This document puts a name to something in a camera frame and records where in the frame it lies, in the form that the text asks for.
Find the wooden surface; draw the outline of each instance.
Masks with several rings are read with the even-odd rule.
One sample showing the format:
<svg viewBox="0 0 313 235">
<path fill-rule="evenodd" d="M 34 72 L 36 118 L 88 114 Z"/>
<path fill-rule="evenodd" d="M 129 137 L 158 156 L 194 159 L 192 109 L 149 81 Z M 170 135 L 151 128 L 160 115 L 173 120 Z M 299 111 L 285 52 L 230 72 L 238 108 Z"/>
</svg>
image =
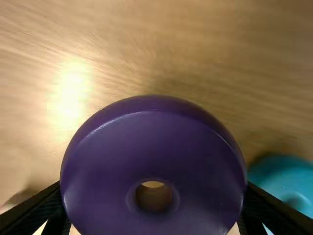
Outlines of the wooden surface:
<svg viewBox="0 0 313 235">
<path fill-rule="evenodd" d="M 249 165 L 313 159 L 310 0 L 0 0 L 0 204 L 58 180 L 70 138 L 137 94 L 195 102 Z"/>
</svg>

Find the purple donut-shaped object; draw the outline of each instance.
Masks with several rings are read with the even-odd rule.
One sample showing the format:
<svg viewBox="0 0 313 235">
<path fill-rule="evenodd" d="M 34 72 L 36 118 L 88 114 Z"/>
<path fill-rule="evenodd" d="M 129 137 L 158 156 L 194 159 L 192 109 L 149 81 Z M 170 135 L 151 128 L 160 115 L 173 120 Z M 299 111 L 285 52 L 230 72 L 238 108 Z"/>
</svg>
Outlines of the purple donut-shaped object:
<svg viewBox="0 0 313 235">
<path fill-rule="evenodd" d="M 148 180 L 171 187 L 164 213 L 134 200 Z M 247 186 L 236 142 L 202 108 L 173 97 L 127 98 L 90 117 L 61 168 L 67 215 L 82 235 L 225 235 Z"/>
</svg>

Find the black bar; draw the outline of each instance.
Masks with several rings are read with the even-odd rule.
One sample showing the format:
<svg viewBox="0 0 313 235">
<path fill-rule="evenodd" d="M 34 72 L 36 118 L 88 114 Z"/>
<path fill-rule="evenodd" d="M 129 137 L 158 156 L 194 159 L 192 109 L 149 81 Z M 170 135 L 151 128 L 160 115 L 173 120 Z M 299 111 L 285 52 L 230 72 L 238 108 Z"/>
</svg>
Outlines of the black bar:
<svg viewBox="0 0 313 235">
<path fill-rule="evenodd" d="M 242 214 L 261 221 L 275 235 L 313 235 L 312 219 L 250 182 Z"/>
<path fill-rule="evenodd" d="M 32 235 L 63 204 L 59 182 L 0 215 L 0 235 Z"/>
</svg>

